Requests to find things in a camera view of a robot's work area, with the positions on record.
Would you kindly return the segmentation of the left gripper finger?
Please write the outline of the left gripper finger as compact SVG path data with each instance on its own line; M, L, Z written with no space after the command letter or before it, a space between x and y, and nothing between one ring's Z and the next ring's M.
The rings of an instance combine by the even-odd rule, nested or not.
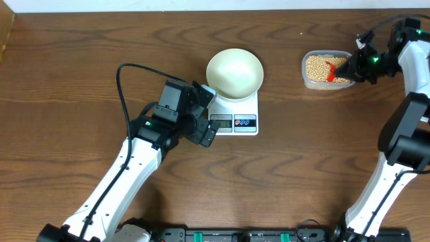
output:
M203 108L209 108L216 99L216 91L207 85L200 85L196 81L193 81L192 85L197 104Z
M218 129L220 128L220 123L215 120L209 120L206 125L206 129L203 131L203 137L200 144L204 147L209 147L214 140Z

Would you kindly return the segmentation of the red plastic measuring scoop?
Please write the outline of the red plastic measuring scoop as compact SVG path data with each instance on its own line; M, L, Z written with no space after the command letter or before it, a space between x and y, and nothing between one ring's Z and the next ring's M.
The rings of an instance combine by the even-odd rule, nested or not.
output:
M333 82L335 80L335 78L336 78L335 71L337 70L337 67L334 64L330 63L329 61L326 61L325 63L328 66L330 66L330 72L329 72L329 75L327 77L327 81L328 82Z

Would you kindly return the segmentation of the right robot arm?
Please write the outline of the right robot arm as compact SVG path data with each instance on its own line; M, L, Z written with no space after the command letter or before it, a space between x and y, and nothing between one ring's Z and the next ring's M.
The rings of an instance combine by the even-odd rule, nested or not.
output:
M331 241L375 241L381 222L406 185L428 174L429 33L421 28L423 14L395 15L386 52L372 44L375 27L359 35L357 50L335 72L356 83L375 84L383 76L402 73L405 99L384 125L379 159L360 197L333 231Z

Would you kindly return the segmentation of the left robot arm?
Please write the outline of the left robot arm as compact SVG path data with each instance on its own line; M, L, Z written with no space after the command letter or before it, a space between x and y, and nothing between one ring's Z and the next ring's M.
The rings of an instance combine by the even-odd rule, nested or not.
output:
M128 123L116 160L85 203L61 227L45 225L38 241L112 241L137 192L184 137L209 147L220 125L204 117L216 92L197 82L168 80L159 102Z

